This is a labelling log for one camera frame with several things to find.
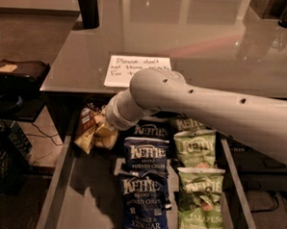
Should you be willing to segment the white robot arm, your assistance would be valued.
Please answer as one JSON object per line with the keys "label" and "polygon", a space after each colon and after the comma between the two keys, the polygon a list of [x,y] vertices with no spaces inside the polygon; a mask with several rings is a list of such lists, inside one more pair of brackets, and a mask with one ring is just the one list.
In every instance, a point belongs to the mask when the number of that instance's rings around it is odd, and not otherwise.
{"label": "white robot arm", "polygon": [[105,106],[103,122],[125,131],[161,111],[195,119],[287,165],[287,101],[193,87],[172,70],[135,73]]}

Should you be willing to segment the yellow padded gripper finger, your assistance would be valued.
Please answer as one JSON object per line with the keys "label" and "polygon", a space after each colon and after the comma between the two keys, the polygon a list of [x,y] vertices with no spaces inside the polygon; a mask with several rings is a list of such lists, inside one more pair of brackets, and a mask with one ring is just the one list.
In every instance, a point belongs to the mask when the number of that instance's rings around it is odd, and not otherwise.
{"label": "yellow padded gripper finger", "polygon": [[94,116],[95,123],[97,125],[101,124],[105,120],[105,110],[104,110],[104,108],[101,108],[100,110],[95,112],[93,116]]}
{"label": "yellow padded gripper finger", "polygon": [[111,149],[114,147],[118,131],[112,126],[101,124],[94,133],[94,145],[98,148]]}

